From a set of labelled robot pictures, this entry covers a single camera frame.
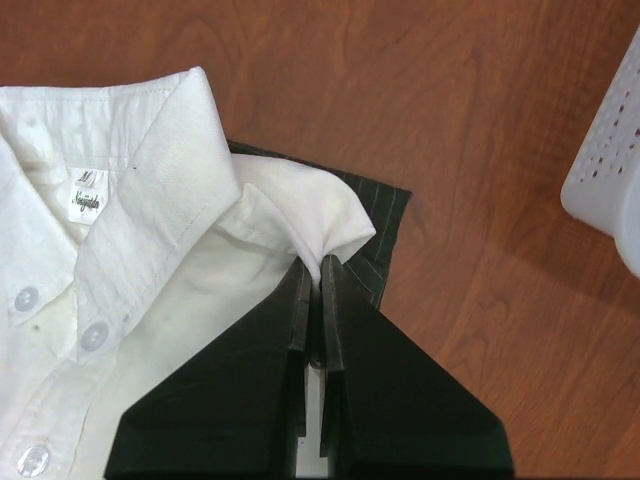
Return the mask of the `white long sleeve shirt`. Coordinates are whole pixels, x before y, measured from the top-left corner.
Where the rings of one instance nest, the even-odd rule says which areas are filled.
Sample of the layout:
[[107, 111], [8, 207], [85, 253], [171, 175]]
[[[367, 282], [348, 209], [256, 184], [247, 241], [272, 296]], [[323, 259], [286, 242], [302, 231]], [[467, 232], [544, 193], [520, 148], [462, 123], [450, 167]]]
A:
[[337, 176], [234, 154], [203, 69], [1, 90], [1, 475], [99, 479], [123, 412], [375, 227]]

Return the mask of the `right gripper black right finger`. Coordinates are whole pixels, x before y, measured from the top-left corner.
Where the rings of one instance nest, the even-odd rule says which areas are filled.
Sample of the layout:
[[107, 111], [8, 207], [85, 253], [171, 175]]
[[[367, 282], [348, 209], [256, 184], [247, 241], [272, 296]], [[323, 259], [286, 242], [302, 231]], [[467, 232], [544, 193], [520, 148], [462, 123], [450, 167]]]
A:
[[332, 479], [512, 479], [501, 420], [356, 287], [321, 267], [321, 453]]

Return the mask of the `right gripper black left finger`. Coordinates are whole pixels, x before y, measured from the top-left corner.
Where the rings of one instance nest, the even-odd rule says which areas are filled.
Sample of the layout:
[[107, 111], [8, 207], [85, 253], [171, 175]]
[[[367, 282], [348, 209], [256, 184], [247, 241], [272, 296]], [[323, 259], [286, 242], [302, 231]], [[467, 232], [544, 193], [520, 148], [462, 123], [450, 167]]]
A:
[[271, 294], [131, 406], [106, 478], [295, 478], [311, 290], [295, 260]]

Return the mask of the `dark striped shirt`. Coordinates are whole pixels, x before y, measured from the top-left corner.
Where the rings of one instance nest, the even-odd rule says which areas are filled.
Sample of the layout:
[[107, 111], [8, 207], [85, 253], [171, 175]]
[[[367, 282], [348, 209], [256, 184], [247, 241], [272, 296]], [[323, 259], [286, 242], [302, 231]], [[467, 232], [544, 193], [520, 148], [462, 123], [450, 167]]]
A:
[[322, 169], [344, 181], [358, 196], [376, 234], [345, 264], [368, 301], [380, 308], [387, 286], [401, 221], [412, 192], [365, 176], [227, 140], [232, 154], [273, 157]]

